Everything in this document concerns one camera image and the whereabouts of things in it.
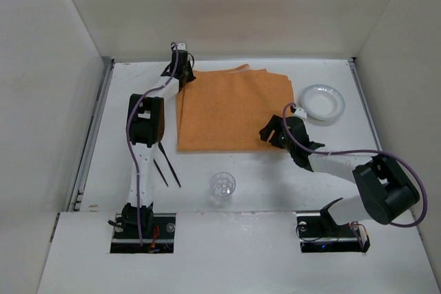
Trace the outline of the clear plastic cup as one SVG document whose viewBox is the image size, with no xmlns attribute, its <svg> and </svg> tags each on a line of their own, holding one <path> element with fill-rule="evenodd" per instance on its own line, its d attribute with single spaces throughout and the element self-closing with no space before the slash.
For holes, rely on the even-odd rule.
<svg viewBox="0 0 441 294">
<path fill-rule="evenodd" d="M 236 181 L 228 172 L 215 174 L 210 180 L 211 201 L 216 207 L 227 206 L 232 201 Z"/>
</svg>

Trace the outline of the black plastic knife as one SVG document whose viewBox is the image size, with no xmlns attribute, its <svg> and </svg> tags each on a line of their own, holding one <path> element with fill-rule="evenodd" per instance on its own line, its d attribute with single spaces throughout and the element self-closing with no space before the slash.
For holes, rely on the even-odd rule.
<svg viewBox="0 0 441 294">
<path fill-rule="evenodd" d="M 161 142 L 158 143 L 158 148 L 161 151 L 162 155 L 164 156 L 164 158 L 165 158 L 165 160 L 166 160 L 166 162 L 168 164 L 168 167 L 170 168 L 170 171 L 171 171 L 171 173 L 172 173 L 172 175 L 173 175 L 177 185 L 181 188 L 182 187 L 181 182 L 178 179 L 178 176 L 177 176 L 177 174 L 175 172 L 175 169 L 174 169 L 172 163 L 170 162 L 170 160 L 169 160 L 169 158 L 168 158 L 168 156 L 167 156 L 167 154 L 165 152 L 165 148 L 164 148 L 164 146 L 163 146 L 163 144 Z"/>
</svg>

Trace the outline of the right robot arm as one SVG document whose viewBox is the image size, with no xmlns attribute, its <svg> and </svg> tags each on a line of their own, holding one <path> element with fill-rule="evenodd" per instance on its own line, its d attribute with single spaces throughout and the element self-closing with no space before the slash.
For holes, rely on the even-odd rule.
<svg viewBox="0 0 441 294">
<path fill-rule="evenodd" d="M 427 215 L 428 199 L 421 179 L 392 154 L 370 149 L 327 151 L 324 144 L 310 140 L 297 116 L 274 115 L 259 135 L 262 141 L 286 150 L 300 168 L 355 184 L 357 195 L 336 199 L 320 210 L 327 227 L 362 220 L 396 226 L 396 218 L 419 202 L 420 217 L 406 226 L 419 225 Z"/>
</svg>

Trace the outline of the orange cloth placemat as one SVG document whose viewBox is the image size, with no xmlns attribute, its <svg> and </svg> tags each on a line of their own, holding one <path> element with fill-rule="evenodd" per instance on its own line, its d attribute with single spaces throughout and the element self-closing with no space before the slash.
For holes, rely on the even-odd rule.
<svg viewBox="0 0 441 294">
<path fill-rule="evenodd" d="M 288 76 L 247 64 L 194 75 L 176 97 L 179 152 L 275 151 L 259 131 L 294 101 Z"/>
</svg>

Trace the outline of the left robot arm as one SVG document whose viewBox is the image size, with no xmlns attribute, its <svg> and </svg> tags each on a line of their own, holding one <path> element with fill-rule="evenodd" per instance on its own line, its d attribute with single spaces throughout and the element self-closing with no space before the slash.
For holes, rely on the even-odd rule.
<svg viewBox="0 0 441 294">
<path fill-rule="evenodd" d="M 162 150 L 165 133 L 165 104 L 187 83 L 196 79 L 194 59 L 180 44 L 172 44 L 172 58 L 153 87 L 129 99 L 125 139 L 132 159 L 130 189 L 121 216 L 110 224 L 123 232 L 135 232 L 143 242 L 154 226 L 152 171 L 154 156 Z"/>
</svg>

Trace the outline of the black plastic fork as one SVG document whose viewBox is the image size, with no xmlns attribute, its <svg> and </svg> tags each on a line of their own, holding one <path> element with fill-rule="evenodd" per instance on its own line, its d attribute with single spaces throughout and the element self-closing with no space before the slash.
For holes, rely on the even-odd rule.
<svg viewBox="0 0 441 294">
<path fill-rule="evenodd" d="M 163 172 L 161 171 L 161 168 L 159 167 L 159 165 L 155 159 L 153 159 L 153 163 L 154 163 L 154 166 L 156 167 L 156 170 L 158 171 L 159 176 L 161 177 L 161 180 L 165 183 L 166 187 L 169 187 L 168 182 L 167 182 L 165 176 L 163 175 Z"/>
</svg>

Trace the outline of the white round plate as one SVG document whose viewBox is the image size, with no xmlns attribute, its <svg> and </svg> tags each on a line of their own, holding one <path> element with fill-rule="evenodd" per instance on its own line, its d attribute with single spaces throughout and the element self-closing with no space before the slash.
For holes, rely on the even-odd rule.
<svg viewBox="0 0 441 294">
<path fill-rule="evenodd" d="M 345 111 L 342 94 L 328 85 L 315 84 L 306 87 L 300 95 L 302 108 L 308 115 L 321 121 L 335 121 Z"/>
</svg>

